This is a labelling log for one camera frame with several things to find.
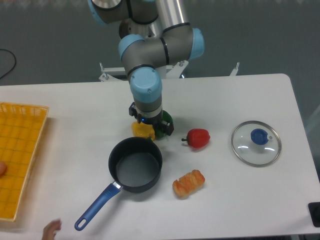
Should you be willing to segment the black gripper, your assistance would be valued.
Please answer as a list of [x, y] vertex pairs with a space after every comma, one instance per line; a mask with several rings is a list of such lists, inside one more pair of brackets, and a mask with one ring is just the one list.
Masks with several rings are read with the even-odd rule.
[[144, 123], [147, 125], [153, 125], [155, 136], [171, 136], [174, 131], [174, 124], [172, 121], [162, 120], [162, 104], [160, 104], [156, 110], [146, 112], [138, 109], [135, 102], [132, 102], [128, 111], [129, 115], [134, 117], [139, 124]]

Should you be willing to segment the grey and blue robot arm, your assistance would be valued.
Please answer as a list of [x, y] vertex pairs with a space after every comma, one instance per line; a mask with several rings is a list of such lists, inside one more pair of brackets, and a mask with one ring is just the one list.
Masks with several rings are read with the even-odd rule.
[[171, 135], [173, 120], [162, 106], [158, 68], [199, 58], [205, 51], [200, 29], [191, 27], [182, 0], [90, 0], [97, 22], [120, 21], [118, 54], [133, 96], [129, 115], [156, 132]]

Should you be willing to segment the person's hand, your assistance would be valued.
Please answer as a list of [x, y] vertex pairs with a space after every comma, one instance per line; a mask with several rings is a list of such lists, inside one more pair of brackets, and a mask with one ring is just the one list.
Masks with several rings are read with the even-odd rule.
[[54, 240], [55, 236], [58, 231], [60, 231], [62, 228], [62, 221], [61, 219], [55, 219], [52, 220], [50, 223], [48, 223], [42, 233], [42, 240]]

